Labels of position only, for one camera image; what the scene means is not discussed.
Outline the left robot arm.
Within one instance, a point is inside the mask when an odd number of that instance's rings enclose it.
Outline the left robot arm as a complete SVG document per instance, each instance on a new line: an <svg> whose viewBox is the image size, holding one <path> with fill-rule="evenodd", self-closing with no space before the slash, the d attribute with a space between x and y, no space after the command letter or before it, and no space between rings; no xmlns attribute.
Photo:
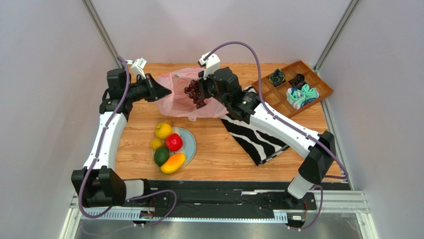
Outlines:
<svg viewBox="0 0 424 239"><path fill-rule="evenodd" d="M84 208L122 206L144 194L145 179L123 180L115 172L119 141L133 103L154 102L171 93L150 74L137 76L131 82L131 75L122 68L108 71L106 80L108 88L99 107L100 124L94 146L83 168L73 171L71 176Z"/></svg>

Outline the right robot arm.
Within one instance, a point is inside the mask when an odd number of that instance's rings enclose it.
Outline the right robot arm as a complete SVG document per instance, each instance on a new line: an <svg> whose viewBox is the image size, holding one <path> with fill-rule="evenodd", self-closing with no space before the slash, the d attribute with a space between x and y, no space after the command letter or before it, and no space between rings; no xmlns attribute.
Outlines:
<svg viewBox="0 0 424 239"><path fill-rule="evenodd" d="M304 158L287 188L288 194L302 199L308 190L322 182L335 160L332 133L318 133L278 113L268 103L261 102L256 93L242 90L238 77L228 67L212 74L202 70L198 76L204 98L214 98L232 118L270 133Z"/></svg>

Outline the yellow orange mango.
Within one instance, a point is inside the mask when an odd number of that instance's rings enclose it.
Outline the yellow orange mango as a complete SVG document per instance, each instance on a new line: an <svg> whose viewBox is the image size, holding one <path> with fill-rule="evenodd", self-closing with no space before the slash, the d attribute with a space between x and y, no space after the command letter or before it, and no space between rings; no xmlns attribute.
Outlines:
<svg viewBox="0 0 424 239"><path fill-rule="evenodd" d="M172 155L161 167L161 172L172 174L181 168L186 162L186 156L183 153Z"/></svg>

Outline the dark red grape bunch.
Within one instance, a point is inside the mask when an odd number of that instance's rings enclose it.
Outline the dark red grape bunch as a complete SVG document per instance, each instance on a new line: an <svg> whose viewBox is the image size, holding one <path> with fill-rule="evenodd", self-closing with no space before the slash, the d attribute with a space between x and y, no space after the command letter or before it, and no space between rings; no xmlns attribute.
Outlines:
<svg viewBox="0 0 424 239"><path fill-rule="evenodd" d="M184 88L184 93L193 101L197 109L206 106L205 98L203 97L197 80L191 80L189 85Z"/></svg>

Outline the pink peach plastic bag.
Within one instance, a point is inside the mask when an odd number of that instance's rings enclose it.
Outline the pink peach plastic bag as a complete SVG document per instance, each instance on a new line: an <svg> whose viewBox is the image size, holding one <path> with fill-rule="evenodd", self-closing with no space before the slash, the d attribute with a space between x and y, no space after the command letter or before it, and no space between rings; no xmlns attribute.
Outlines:
<svg viewBox="0 0 424 239"><path fill-rule="evenodd" d="M172 91L171 94L156 101L159 112L164 116L188 118L196 121L198 118L220 118L228 113L219 101L214 98L205 100L206 105L197 109L193 99L184 93L191 80L198 79L199 67L189 67L159 76L156 82Z"/></svg>

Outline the red apple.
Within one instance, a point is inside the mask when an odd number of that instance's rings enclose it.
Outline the red apple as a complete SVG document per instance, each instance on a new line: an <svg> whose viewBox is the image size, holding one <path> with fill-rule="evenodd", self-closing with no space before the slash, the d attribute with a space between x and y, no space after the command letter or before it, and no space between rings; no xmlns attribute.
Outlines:
<svg viewBox="0 0 424 239"><path fill-rule="evenodd" d="M170 151L175 152L183 147L183 140L177 133L172 133L165 139L165 145Z"/></svg>

